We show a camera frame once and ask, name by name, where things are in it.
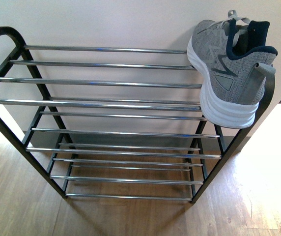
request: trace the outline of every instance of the white sole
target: white sole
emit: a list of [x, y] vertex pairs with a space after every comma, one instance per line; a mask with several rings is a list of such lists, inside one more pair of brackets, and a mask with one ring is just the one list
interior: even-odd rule
[[202, 74], [204, 82], [200, 90], [200, 106], [204, 116], [212, 123], [227, 128], [247, 128], [255, 119], [255, 112], [259, 103], [253, 105], [241, 105], [221, 100], [214, 93], [207, 65], [198, 57], [192, 47], [190, 39], [187, 56], [195, 69]]

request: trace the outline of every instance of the gray sneaker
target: gray sneaker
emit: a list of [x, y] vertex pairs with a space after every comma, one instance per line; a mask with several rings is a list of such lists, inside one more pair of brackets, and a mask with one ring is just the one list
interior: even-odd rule
[[[271, 73], [277, 56], [275, 48], [265, 46], [269, 22], [255, 22], [228, 12], [221, 22], [200, 22], [188, 44], [190, 63], [203, 75], [200, 104], [204, 116], [228, 128], [253, 124], [264, 95], [266, 75], [255, 73], [260, 64]], [[236, 25], [242, 20], [245, 26]]]

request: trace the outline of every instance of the metal rod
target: metal rod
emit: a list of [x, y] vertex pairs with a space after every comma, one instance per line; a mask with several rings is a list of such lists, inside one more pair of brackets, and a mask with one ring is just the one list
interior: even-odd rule
[[117, 195], [99, 195], [99, 194], [82, 194], [67, 193], [68, 197], [88, 197], [88, 198], [119, 198], [119, 199], [144, 199], [144, 200], [169, 200], [169, 201], [191, 201], [191, 198], [168, 198], [168, 197], [146, 197], [146, 196], [117, 196]]
[[147, 170], [147, 171], [190, 171], [190, 169], [175, 169], [175, 168], [144, 168], [144, 167], [91, 166], [91, 165], [72, 165], [72, 167], [122, 169], [122, 170]]
[[60, 143], [60, 146], [68, 147], [87, 147], [87, 148], [122, 148], [122, 149], [154, 149], [154, 150], [178, 150], [178, 151], [198, 151], [199, 148], [189, 148], [189, 147], [142, 147], [142, 146], [118, 146], [118, 145], [98, 145], [98, 144], [68, 144]]
[[[203, 130], [204, 130], [204, 127], [205, 127], [205, 125], [206, 125], [206, 122], [207, 121], [205, 121], [205, 120], [201, 120], [200, 122], [199, 122], [199, 124], [198, 124], [198, 126], [197, 126], [197, 130], [196, 130], [196, 134], [202, 134], [202, 132], [203, 132]], [[197, 138], [193, 138], [193, 140], [192, 140], [192, 142], [191, 142], [191, 145], [190, 145], [190, 147], [191, 148], [196, 148], [196, 146], [197, 146], [197, 144], [198, 144], [198, 141], [200, 141], [200, 143], [201, 143], [201, 140], [200, 139], [197, 139]], [[187, 159], [187, 161], [191, 164], [192, 163], [192, 160], [191, 159]], [[189, 167], [190, 168], [190, 180], [191, 181], [193, 181], [194, 180], [194, 172], [193, 172], [193, 169], [192, 169], [192, 167]], [[196, 195], [196, 188], [195, 188], [195, 186], [191, 186], [191, 191], [192, 191], [192, 199], [191, 199], [191, 201], [193, 200], [193, 198], [194, 198], [194, 196]]]
[[219, 137], [218, 135], [212, 135], [212, 134], [103, 132], [103, 131], [84, 131], [84, 130], [46, 129], [46, 128], [33, 128], [32, 130], [38, 132], [52, 132], [52, 133], [63, 133], [63, 134], [109, 134], [109, 135], [132, 135], [132, 136], [151, 136], [151, 137], [170, 137], [170, 138], [209, 138], [209, 139], [216, 139]]
[[161, 103], [161, 104], [176, 104], [176, 105], [197, 105], [200, 102], [188, 101], [170, 101], [170, 100], [143, 100], [143, 99], [104, 99], [104, 98], [84, 98], [84, 97], [50, 97], [50, 100], [63, 101], [89, 101], [89, 102], [128, 102], [128, 103]]
[[111, 183], [148, 183], [148, 184], [170, 184], [170, 185], [192, 185], [203, 184], [203, 181], [186, 180], [158, 180], [158, 179], [125, 179], [125, 178], [101, 178], [101, 177], [74, 177], [74, 176], [50, 176], [52, 179], [67, 179], [69, 181], [92, 181]]
[[146, 161], [109, 161], [91, 159], [65, 159], [55, 158], [54, 161], [75, 162], [75, 163], [103, 163], [103, 164], [124, 164], [124, 165], [153, 165], [153, 166], [180, 166], [180, 167], [201, 167], [202, 164], [172, 163], [172, 162], [146, 162]]
[[197, 106], [195, 107], [140, 106], [140, 105], [94, 104], [94, 103], [79, 103], [79, 102], [57, 102], [57, 101], [18, 100], [18, 99], [0, 99], [0, 104], [22, 105], [22, 106], [83, 107], [83, 108], [200, 112], [200, 107]]
[[133, 52], [133, 53], [186, 54], [185, 50], [142, 49], [142, 48], [103, 48], [103, 47], [68, 47], [68, 46], [26, 45], [25, 49], [28, 49], [28, 50], [83, 51], [83, 52]]
[[16, 47], [13, 51], [8, 55], [8, 57], [1, 63], [0, 65], [0, 76], [5, 76], [8, 71], [12, 68], [12, 64], [9, 63], [10, 58], [19, 58], [22, 53], [22, 48]]
[[87, 62], [57, 62], [36, 60], [10, 60], [16, 65], [40, 65], [40, 66], [79, 66], [79, 67], [111, 67], [111, 68], [138, 68], [138, 69], [167, 69], [167, 70], [196, 70], [191, 65], [142, 65], [142, 64], [110, 64]]
[[149, 88], [171, 88], [171, 89], [200, 89], [201, 84], [151, 84], [151, 83], [130, 83], [116, 81], [98, 80], [60, 80], [60, 79], [30, 79], [30, 78], [4, 78], [0, 82], [43, 84], [43, 85], [87, 85], [87, 86], [121, 86], [121, 87], [149, 87]]
[[76, 112], [42, 112], [49, 116], [76, 116], [76, 117], [104, 117], [104, 118], [138, 118], [138, 119], [172, 119], [172, 120], [206, 120], [204, 117], [180, 117], [180, 116], [152, 116], [152, 115], [119, 115], [101, 113], [76, 113]]
[[58, 148], [37, 148], [37, 147], [28, 147], [26, 148], [26, 151], [111, 155], [111, 156], [155, 156], [155, 157], [170, 157], [170, 158], [206, 158], [206, 159], [221, 158], [220, 155], [170, 154], [170, 153], [132, 152], [132, 151], [100, 151], [100, 150], [85, 150], [85, 149], [58, 149]]

